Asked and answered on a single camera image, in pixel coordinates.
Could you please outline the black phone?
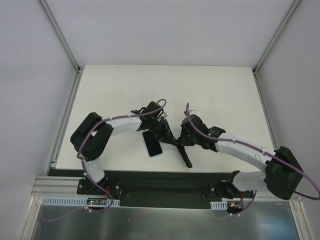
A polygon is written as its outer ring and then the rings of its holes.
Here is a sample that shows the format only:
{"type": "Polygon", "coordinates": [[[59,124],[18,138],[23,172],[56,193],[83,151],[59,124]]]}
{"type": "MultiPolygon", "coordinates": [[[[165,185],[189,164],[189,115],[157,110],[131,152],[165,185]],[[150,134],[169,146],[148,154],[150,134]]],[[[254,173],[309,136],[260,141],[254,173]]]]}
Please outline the black phone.
{"type": "Polygon", "coordinates": [[[185,150],[185,147],[184,147],[183,145],[181,145],[181,144],[178,143],[178,144],[176,145],[176,148],[177,148],[180,156],[182,157],[182,159],[183,159],[186,167],[191,169],[191,168],[193,167],[193,165],[192,165],[192,162],[190,161],[190,159],[189,159],[189,157],[188,157],[188,155],[187,155],[187,152],[186,152],[186,150],[185,150]]]}

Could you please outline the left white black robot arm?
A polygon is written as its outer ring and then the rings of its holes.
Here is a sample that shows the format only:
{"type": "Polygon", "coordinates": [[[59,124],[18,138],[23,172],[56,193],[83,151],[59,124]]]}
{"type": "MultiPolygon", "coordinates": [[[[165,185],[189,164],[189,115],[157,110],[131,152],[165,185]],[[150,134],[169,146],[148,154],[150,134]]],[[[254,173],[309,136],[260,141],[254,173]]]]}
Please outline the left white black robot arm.
{"type": "Polygon", "coordinates": [[[146,107],[120,115],[102,118],[96,112],[91,112],[82,121],[70,137],[70,142],[76,151],[76,157],[81,161],[84,176],[89,179],[88,188],[99,195],[105,191],[103,170],[100,156],[104,152],[111,136],[127,132],[150,131],[160,143],[178,145],[169,123],[166,120],[164,107],[167,101],[160,99],[151,101],[146,107]]]}

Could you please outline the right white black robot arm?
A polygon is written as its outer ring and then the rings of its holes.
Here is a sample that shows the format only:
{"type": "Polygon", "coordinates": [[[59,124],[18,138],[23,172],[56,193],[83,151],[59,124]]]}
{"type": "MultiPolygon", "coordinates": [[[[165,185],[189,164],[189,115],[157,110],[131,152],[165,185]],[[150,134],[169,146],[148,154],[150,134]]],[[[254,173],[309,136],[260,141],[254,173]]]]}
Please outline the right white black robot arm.
{"type": "Polygon", "coordinates": [[[258,168],[253,172],[233,171],[228,179],[218,183],[214,189],[224,198],[233,199],[246,191],[269,191],[282,200],[289,200],[302,179],[297,172],[302,168],[289,148],[261,147],[237,139],[222,128],[208,128],[196,114],[182,121],[180,141],[183,146],[199,145],[258,168]]]}

